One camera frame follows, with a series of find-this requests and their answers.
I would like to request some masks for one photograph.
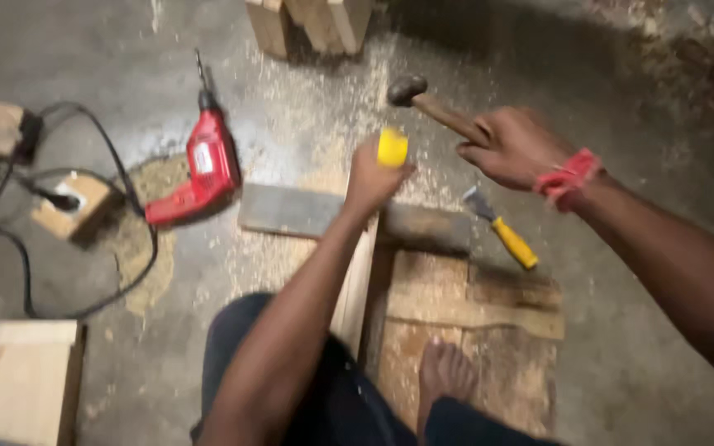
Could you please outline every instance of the red wristband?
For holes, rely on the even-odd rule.
[[[603,170],[602,163],[585,147],[572,155],[557,171],[540,175],[533,190],[547,197],[560,212],[571,210],[568,195]]]

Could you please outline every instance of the red power drill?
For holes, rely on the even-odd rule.
[[[205,80],[200,52],[194,52],[202,88],[198,95],[200,119],[186,143],[190,180],[169,196],[145,206],[145,219],[151,225],[190,218],[241,185],[233,137],[224,126],[222,110]]]

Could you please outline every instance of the dark pants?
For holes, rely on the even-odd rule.
[[[202,413],[211,411],[225,369],[272,294],[249,294],[226,306],[211,322],[203,360]],[[194,441],[202,422],[192,431]],[[438,444],[545,444],[491,421],[470,406],[440,399],[426,424],[429,446]],[[324,346],[316,374],[283,444],[417,445],[374,385],[357,371],[334,337]]]

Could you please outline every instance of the hammer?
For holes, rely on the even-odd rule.
[[[402,76],[387,89],[387,101],[395,107],[417,107],[443,126],[466,137],[473,144],[489,147],[490,137],[486,132],[459,112],[445,107],[434,96],[427,94],[427,89],[428,82],[425,77]]]

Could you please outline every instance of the hammer head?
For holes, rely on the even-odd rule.
[[[412,98],[425,93],[428,82],[423,76],[402,76],[387,89],[387,101],[395,107],[411,107]]]

